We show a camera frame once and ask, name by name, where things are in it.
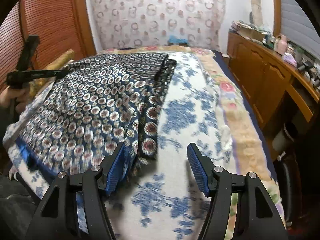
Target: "cabinet door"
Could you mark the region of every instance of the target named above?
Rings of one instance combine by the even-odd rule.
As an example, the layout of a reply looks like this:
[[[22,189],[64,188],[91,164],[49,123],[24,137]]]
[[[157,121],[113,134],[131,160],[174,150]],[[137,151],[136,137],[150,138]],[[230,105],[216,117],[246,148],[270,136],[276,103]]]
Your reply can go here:
[[[235,45],[234,55],[235,58],[232,60],[230,64],[231,71],[236,78],[239,85],[242,84],[242,78],[244,76],[244,68],[247,66],[248,55],[250,53],[250,49],[247,47],[247,41],[240,41]]]
[[[227,53],[233,59],[235,57],[235,46],[237,43],[237,34],[229,33],[228,34],[228,47]]]
[[[249,103],[253,104],[258,89],[261,87],[265,63],[264,54],[255,46],[250,46],[246,61],[243,60],[241,89]]]
[[[262,128],[279,105],[291,77],[280,62],[266,58],[266,64],[264,80],[253,104]]]

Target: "human hand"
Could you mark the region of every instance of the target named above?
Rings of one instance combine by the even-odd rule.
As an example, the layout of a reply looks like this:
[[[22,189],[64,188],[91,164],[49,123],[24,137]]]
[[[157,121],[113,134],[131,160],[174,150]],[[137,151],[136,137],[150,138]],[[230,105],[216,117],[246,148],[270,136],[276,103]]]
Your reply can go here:
[[[22,113],[27,105],[29,99],[29,87],[23,89],[13,89],[7,87],[0,94],[0,106],[2,108],[8,108],[10,106],[11,99],[17,99],[16,112],[18,114]]]

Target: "metal screw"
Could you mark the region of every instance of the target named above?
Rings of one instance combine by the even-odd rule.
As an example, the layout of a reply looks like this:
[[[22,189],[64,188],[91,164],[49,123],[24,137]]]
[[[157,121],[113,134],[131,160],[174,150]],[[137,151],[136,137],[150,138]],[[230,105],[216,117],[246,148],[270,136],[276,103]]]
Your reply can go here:
[[[257,177],[257,174],[255,174],[254,172],[249,172],[249,177],[255,179]]]
[[[98,171],[98,170],[100,170],[100,166],[99,166],[99,165],[93,165],[93,166],[91,167],[91,170],[92,170],[92,171]]]
[[[223,171],[223,168],[221,166],[215,166],[214,170],[216,172],[222,172]]]
[[[61,171],[61,172],[58,173],[58,177],[59,177],[60,179],[64,178],[65,176],[66,176],[65,171]]]

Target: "bedspread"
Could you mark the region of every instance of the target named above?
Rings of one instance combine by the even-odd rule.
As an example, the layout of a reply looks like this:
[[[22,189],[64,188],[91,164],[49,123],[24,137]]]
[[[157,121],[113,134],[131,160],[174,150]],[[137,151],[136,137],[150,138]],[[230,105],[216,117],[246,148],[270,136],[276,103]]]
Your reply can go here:
[[[279,188],[270,177],[261,142],[242,97],[228,78],[219,73],[212,52],[179,46],[108,52],[146,50],[166,51],[177,65],[158,120],[157,160],[123,183],[105,203],[117,239],[149,239],[150,235],[153,239],[197,238],[210,199],[199,191],[189,166],[186,148],[190,142],[195,142],[203,155],[230,173],[256,172],[284,220]],[[206,70],[216,73],[210,76]],[[35,100],[32,108],[36,109],[36,105]],[[29,107],[20,120],[31,110]],[[13,142],[15,129],[17,124],[10,126],[4,145],[23,179],[42,197],[48,184],[39,171],[28,171]],[[77,200],[80,226],[85,231],[80,194]],[[225,239],[233,235],[236,204],[237,195],[233,194]]]

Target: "window blind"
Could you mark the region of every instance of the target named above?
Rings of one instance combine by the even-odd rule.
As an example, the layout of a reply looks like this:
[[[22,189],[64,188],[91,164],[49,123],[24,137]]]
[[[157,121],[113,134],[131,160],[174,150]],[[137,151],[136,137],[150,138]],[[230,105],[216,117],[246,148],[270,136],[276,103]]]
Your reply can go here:
[[[46,67],[68,49],[75,51],[75,60],[85,56],[76,29],[72,0],[25,0],[25,14],[29,35],[40,37],[39,68]]]
[[[320,37],[295,0],[281,0],[281,33],[320,59]]]
[[[23,49],[19,2],[12,8],[0,27],[0,92],[7,85],[7,73],[13,71]]]

